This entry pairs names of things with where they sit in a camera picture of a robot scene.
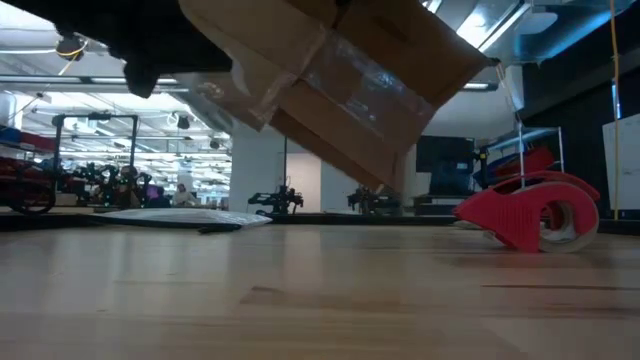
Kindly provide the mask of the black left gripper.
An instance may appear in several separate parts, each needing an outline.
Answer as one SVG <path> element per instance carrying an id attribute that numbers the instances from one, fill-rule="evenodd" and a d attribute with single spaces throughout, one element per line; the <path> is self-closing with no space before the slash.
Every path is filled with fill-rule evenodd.
<path id="1" fill-rule="evenodd" d="M 160 73 L 229 72 L 233 61 L 193 26 L 179 23 L 133 24 L 108 42 L 109 52 L 123 59 L 129 91 L 149 98 Z"/>

